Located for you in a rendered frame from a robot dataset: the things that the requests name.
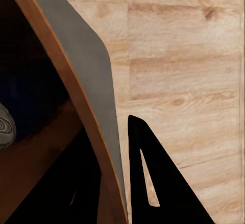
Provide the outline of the can of soda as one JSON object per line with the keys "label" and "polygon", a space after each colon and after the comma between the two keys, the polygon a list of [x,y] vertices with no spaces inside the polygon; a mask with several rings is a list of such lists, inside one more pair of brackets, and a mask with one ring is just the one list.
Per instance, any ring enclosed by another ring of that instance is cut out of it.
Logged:
{"label": "can of soda", "polygon": [[31,134],[67,98],[50,58],[0,73],[0,150]]}

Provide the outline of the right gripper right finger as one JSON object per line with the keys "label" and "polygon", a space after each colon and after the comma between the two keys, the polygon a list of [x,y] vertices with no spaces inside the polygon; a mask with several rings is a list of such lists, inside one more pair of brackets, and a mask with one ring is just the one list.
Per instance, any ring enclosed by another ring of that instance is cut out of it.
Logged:
{"label": "right gripper right finger", "polygon": [[[147,122],[128,116],[132,224],[215,224]],[[149,204],[142,150],[160,207]]]}

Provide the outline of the trash can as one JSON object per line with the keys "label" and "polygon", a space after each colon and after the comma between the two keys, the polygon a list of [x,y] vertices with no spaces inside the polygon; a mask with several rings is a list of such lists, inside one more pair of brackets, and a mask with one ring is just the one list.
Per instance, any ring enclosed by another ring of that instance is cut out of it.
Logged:
{"label": "trash can", "polygon": [[85,128],[102,176],[96,224],[129,224],[111,61],[67,0],[0,0],[0,73],[50,58],[68,98],[31,134],[0,150],[0,224]]}

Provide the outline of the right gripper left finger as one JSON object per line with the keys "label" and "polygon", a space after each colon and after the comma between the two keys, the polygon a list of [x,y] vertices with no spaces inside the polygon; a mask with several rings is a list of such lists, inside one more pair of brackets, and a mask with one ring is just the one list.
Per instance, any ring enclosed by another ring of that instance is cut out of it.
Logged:
{"label": "right gripper left finger", "polygon": [[96,224],[101,176],[82,127],[5,224]]}

